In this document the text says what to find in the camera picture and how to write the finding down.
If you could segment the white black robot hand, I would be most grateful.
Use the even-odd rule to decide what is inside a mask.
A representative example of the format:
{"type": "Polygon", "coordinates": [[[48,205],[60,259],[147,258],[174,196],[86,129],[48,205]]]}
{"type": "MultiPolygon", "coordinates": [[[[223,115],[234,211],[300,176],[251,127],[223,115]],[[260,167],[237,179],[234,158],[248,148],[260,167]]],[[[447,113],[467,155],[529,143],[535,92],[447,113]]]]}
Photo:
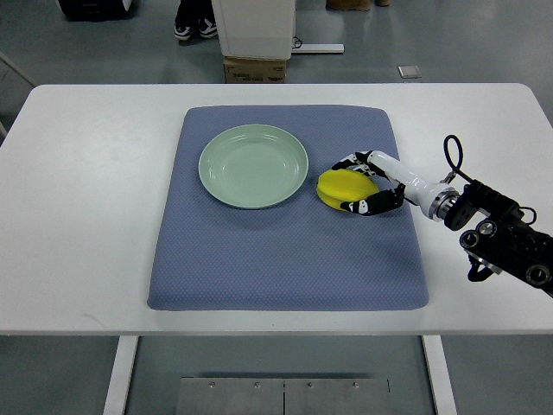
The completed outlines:
{"type": "Polygon", "coordinates": [[[441,220],[447,205],[459,197],[445,182],[428,182],[396,158],[379,150],[356,151],[338,161],[333,170],[351,170],[370,178],[380,177],[389,185],[373,195],[343,201],[340,208],[363,216],[373,216],[400,208],[405,201],[418,206],[431,220],[441,220]]]}

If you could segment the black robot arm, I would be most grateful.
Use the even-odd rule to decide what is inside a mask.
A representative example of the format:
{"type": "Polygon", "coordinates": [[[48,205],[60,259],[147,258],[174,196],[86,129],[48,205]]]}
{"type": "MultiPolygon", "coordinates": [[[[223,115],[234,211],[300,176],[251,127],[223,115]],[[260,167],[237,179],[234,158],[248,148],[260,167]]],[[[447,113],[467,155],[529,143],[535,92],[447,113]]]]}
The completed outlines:
{"type": "Polygon", "coordinates": [[[461,194],[454,192],[440,202],[436,216],[452,231],[461,230],[477,213],[485,216],[459,238],[470,263],[468,280],[483,282],[505,271],[551,295],[552,237],[531,227],[536,211],[463,173],[463,149],[457,136],[445,137],[443,149],[451,168],[445,183],[460,176],[467,184],[461,194]]]}

